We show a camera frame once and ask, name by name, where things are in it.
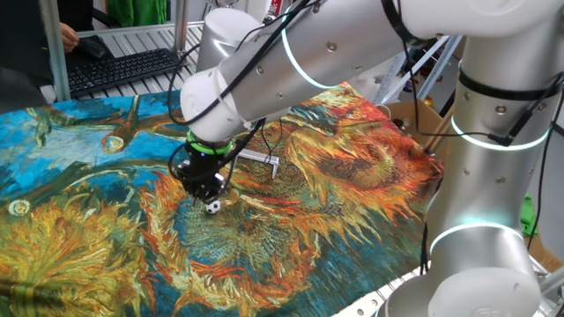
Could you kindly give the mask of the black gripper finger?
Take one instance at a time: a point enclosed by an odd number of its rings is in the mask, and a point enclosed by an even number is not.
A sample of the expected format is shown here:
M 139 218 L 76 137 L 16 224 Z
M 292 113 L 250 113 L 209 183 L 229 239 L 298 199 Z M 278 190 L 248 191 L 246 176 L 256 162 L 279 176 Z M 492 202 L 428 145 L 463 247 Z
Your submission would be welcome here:
M 188 160 L 183 160 L 179 163 L 175 168 L 175 172 L 185 191 L 194 200 L 199 200 L 203 203 L 206 200 L 204 176 Z
M 226 188 L 226 179 L 220 173 L 215 173 L 205 184 L 204 184 L 204 202 L 212 203 L 218 200 Z

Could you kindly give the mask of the person's bare hand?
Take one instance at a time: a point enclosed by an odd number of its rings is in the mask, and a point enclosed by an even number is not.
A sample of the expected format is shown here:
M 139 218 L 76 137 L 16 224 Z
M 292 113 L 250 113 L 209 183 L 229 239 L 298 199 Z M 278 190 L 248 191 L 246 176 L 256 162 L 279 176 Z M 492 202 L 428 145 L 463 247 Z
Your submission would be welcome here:
M 63 22 L 60 22 L 59 25 L 61 27 L 61 35 L 63 39 L 63 50 L 65 54 L 68 54 L 78 46 L 78 33 Z

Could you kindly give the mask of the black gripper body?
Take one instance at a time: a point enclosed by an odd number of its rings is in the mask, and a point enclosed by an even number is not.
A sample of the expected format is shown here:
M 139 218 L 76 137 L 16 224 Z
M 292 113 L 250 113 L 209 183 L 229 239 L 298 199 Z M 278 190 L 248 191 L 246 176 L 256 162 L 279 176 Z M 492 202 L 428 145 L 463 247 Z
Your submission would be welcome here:
M 184 169 L 188 174 L 217 172 L 224 165 L 225 157 L 225 154 L 207 154 L 201 151 L 191 151 Z

